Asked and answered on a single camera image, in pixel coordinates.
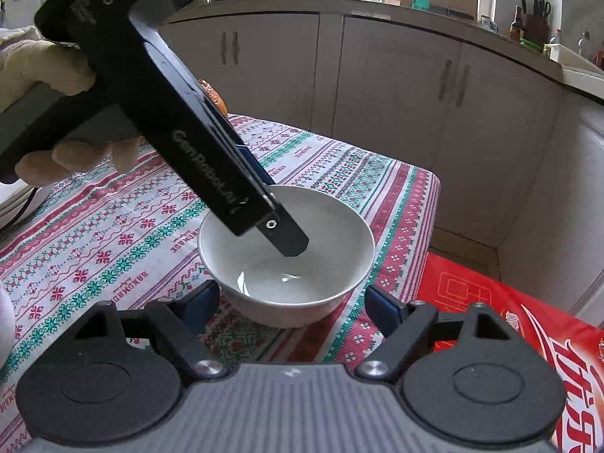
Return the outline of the left hand in beige glove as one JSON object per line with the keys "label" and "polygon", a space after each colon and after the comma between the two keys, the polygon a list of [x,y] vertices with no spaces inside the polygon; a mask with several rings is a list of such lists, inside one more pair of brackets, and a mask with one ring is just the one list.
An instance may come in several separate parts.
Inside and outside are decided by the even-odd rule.
{"label": "left hand in beige glove", "polygon": [[[2,111],[37,83],[73,96],[89,90],[94,81],[94,72],[80,50],[44,40],[33,26],[1,30]],[[69,140],[52,149],[27,153],[14,171],[24,182],[43,187],[75,173],[90,172],[111,156],[116,171],[125,174],[136,164],[140,142],[139,137],[107,145]]]}

